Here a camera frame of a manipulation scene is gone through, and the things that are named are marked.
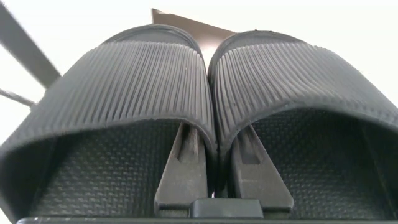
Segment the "slide sandal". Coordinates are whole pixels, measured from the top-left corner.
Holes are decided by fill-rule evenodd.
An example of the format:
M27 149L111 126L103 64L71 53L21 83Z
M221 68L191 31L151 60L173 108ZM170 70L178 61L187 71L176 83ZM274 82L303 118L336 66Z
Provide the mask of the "slide sandal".
M257 198L271 218L397 218L398 110L357 69L252 31L218 47L209 76L219 197Z
M170 26L122 32L47 90L1 148L0 206L13 223L167 216L173 200L189 206L211 194L211 94L188 40Z

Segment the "white background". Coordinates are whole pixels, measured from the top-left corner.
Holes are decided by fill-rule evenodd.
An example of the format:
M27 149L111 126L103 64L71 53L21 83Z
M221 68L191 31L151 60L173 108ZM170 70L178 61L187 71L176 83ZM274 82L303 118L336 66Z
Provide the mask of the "white background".
M235 32L273 30L326 47L362 71L398 105L395 1L0 1L61 74L108 37L150 24L150 9L156 8ZM0 88L36 102L44 94L1 46ZM27 107L0 96L0 143L28 113ZM5 223L3 219L0 214L0 223Z

